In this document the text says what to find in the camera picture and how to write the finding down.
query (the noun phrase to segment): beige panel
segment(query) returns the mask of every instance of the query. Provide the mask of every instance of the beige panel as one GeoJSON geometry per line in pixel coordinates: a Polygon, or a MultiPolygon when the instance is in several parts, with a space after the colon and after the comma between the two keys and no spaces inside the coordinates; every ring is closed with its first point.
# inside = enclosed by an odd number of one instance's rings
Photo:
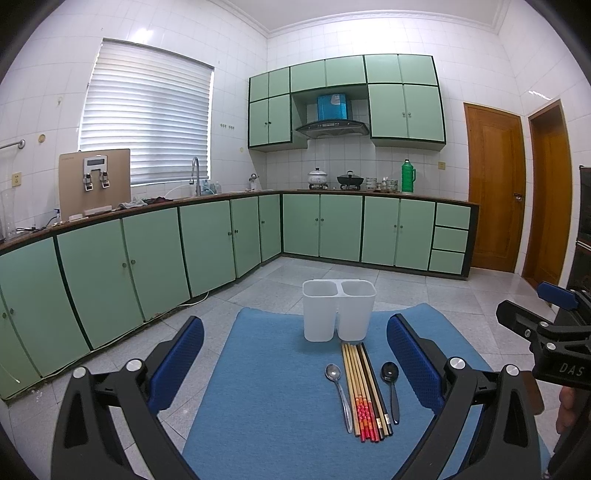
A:
{"type": "Polygon", "coordinates": [[[60,155],[59,191],[60,214],[63,220],[85,210],[117,205],[131,201],[129,177],[129,148],[120,150],[94,150],[87,152],[64,153],[60,155]],[[93,189],[87,192],[82,184],[83,159],[96,155],[107,156],[108,188],[99,181],[99,172],[92,172],[93,189]]]}

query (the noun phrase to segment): white plastic container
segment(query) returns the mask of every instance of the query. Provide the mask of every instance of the white plastic container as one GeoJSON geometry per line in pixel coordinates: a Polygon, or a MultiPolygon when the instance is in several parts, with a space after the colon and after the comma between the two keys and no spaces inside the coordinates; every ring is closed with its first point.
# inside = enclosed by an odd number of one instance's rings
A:
{"type": "Polygon", "coordinates": [[[343,280],[343,294],[337,308],[339,338],[345,342],[363,340],[368,332],[369,318],[374,309],[375,287],[367,280],[343,280]]]}
{"type": "Polygon", "coordinates": [[[328,342],[335,335],[337,285],[333,281],[308,280],[303,291],[304,337],[309,342],[328,342]]]}

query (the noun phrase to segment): window blind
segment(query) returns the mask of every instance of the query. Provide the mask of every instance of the window blind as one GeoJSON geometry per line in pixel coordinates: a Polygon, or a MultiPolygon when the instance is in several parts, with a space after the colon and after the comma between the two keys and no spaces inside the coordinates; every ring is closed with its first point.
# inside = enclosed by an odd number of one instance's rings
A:
{"type": "Polygon", "coordinates": [[[131,149],[131,184],[209,178],[213,69],[155,48],[104,40],[80,127],[81,150],[131,149]]]}

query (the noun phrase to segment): spoon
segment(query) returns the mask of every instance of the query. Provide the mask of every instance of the spoon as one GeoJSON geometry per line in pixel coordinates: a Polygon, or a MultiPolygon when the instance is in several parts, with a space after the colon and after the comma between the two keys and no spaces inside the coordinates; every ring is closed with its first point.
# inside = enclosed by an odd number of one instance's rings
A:
{"type": "Polygon", "coordinates": [[[340,369],[335,364],[328,364],[326,365],[325,374],[326,378],[335,383],[336,388],[339,391],[340,400],[343,403],[343,412],[345,414],[345,425],[347,425],[347,432],[351,433],[353,431],[353,418],[351,416],[351,408],[349,407],[349,403],[345,398],[345,392],[343,392],[343,389],[339,383],[340,369]]]}
{"type": "Polygon", "coordinates": [[[398,374],[398,366],[394,362],[386,362],[382,365],[382,380],[390,384],[390,409],[392,410],[392,421],[395,425],[400,423],[398,396],[396,395],[396,388],[394,388],[398,374]]]}

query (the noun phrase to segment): blue gripper pad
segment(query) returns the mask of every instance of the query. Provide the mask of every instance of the blue gripper pad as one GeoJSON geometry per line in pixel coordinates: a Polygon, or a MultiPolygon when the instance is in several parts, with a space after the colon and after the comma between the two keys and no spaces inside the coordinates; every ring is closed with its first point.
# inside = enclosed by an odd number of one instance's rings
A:
{"type": "Polygon", "coordinates": [[[386,337],[421,405],[439,414],[445,403],[441,377],[396,315],[388,321],[386,337]]]}
{"type": "Polygon", "coordinates": [[[576,310],[579,306],[577,297],[573,292],[557,287],[551,283],[543,281],[537,288],[538,297],[542,300],[549,301],[552,305],[556,305],[564,310],[576,310]]]}
{"type": "Polygon", "coordinates": [[[169,349],[151,377],[148,408],[152,414],[156,415],[160,410],[169,408],[201,350],[204,338],[203,322],[192,316],[174,339],[159,343],[150,354],[157,355],[160,347],[169,349]],[[172,347],[167,346],[167,343],[172,343],[172,347]]]}

